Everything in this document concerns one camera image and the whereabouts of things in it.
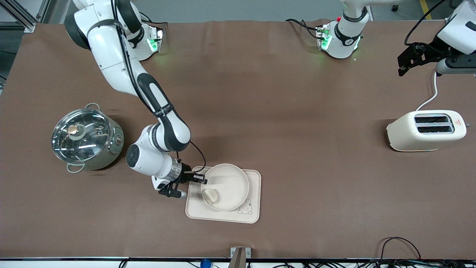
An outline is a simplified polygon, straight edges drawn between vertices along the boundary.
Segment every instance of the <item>white tray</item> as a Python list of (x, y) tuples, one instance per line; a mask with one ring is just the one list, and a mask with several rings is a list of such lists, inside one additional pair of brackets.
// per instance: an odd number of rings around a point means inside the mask
[[(211, 167), (206, 166), (199, 174), (205, 174)], [(246, 201), (232, 211), (217, 211), (205, 203), (202, 198), (200, 183), (190, 182), (188, 185), (187, 204), (185, 213), (192, 219), (229, 221), (238, 223), (255, 223), (259, 219), (261, 200), (261, 174), (256, 170), (243, 169), (249, 181), (249, 193)]]

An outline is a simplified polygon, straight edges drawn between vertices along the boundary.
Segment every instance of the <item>gray floor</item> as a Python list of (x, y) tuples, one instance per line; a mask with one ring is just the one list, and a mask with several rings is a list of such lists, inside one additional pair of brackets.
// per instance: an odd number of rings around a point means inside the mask
[[(431, 8), (438, 0), (426, 0)], [(284, 21), (289, 18), (314, 21), (320, 18), (335, 19), (342, 15), (343, 7), (338, 0), (137, 0), (139, 10), (153, 21), (205, 22), (205, 21)], [(397, 12), (391, 5), (373, 6), (376, 21), (418, 20), (422, 15), (419, 0), (402, 0)], [(76, 7), (71, 0), (56, 0), (49, 12), (49, 23), (61, 23)], [(449, 1), (432, 12), (433, 19), (444, 19), (450, 15)], [(22, 31), (0, 31), (0, 50), (16, 53)], [(15, 55), (0, 52), (0, 75), (8, 77)]]

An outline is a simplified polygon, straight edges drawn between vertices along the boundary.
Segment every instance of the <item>white toaster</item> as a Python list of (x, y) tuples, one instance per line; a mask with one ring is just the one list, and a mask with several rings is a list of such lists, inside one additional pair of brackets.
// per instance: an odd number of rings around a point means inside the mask
[(466, 135), (466, 125), (455, 111), (415, 111), (389, 124), (387, 135), (390, 146), (397, 151), (434, 151), (462, 139)]

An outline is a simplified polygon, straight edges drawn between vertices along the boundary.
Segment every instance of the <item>white plate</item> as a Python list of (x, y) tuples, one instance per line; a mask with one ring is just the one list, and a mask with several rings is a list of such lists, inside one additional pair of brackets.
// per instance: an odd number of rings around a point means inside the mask
[(201, 192), (205, 189), (214, 189), (218, 200), (209, 203), (210, 207), (218, 211), (237, 209), (246, 199), (249, 192), (249, 181), (246, 174), (239, 167), (232, 164), (219, 164), (205, 173), (207, 184), (201, 185)]

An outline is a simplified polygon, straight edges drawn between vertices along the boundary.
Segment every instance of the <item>brown table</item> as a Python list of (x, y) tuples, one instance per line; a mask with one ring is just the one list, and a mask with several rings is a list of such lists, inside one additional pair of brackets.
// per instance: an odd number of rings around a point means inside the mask
[[(371, 22), (359, 49), (335, 60), (287, 22), (170, 24), (163, 55), (143, 62), (210, 165), (262, 174), (257, 223), (189, 219), (126, 165), (126, 148), (155, 123), (139, 99), (113, 90), (63, 25), (23, 37), (0, 97), (0, 256), (376, 257), (402, 236), (423, 258), (476, 257), (476, 134), (430, 153), (398, 153), (388, 123), (429, 98), (434, 64), (398, 77), (414, 22)], [(442, 22), (411, 40), (431, 41)], [(476, 124), (472, 75), (444, 75), (427, 109)], [(72, 175), (50, 146), (56, 122), (90, 102), (124, 129), (110, 168)], [(193, 147), (181, 153), (202, 163)], [(386, 257), (414, 258), (398, 242)]]

